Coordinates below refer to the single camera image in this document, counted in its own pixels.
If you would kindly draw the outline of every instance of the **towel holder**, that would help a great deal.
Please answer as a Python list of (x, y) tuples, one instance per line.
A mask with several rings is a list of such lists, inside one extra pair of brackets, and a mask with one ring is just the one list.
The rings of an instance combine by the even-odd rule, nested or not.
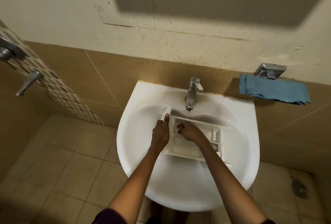
[(276, 79), (286, 71), (286, 65), (261, 63), (254, 76)]

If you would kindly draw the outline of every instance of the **tiled floor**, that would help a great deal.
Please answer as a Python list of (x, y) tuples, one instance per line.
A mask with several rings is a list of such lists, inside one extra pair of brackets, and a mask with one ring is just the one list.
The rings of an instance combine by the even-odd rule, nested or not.
[[(308, 188), (307, 199), (296, 197), (292, 178)], [(0, 184), (0, 223), (88, 224), (106, 207), (127, 177), (116, 151), (116, 129), (52, 115)], [(315, 184), (309, 174), (260, 163), (249, 190), (277, 224), (324, 223)], [(149, 217), (145, 198), (138, 222)], [(174, 210), (164, 209), (172, 223)], [(226, 224), (224, 207), (191, 213), (188, 224)]]

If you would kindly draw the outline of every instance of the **sink basin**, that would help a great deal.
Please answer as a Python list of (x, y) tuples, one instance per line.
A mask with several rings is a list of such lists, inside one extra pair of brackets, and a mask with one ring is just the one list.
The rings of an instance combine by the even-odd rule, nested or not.
[[(119, 160), (127, 176), (135, 170), (151, 144), (152, 129), (168, 105), (171, 115), (227, 126), (223, 160), (245, 189), (259, 167), (259, 135), (252, 101), (198, 93), (193, 111), (185, 108), (187, 90), (137, 82), (117, 133)], [(155, 163), (146, 196), (181, 211), (208, 211), (223, 205), (204, 161), (165, 155)]]

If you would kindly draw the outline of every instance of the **blue towel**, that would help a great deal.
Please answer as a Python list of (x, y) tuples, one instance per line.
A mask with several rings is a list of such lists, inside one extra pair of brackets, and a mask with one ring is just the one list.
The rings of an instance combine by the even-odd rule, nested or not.
[(240, 75), (240, 94), (249, 94), (268, 100), (306, 105), (311, 100), (304, 84), (284, 80), (272, 80), (252, 75)]

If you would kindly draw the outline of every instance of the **faucet handle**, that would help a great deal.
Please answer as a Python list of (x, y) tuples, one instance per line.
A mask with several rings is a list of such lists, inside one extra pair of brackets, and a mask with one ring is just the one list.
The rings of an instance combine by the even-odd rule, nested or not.
[(191, 81), (190, 81), (190, 88), (194, 89), (194, 90), (199, 90), (199, 91), (203, 91), (203, 87), (200, 84), (200, 79), (193, 76), (191, 77)]
[(44, 75), (39, 71), (33, 71), (23, 84), (23, 86), (16, 92), (16, 96), (23, 96), (24, 91), (34, 84), (37, 80), (43, 79)]

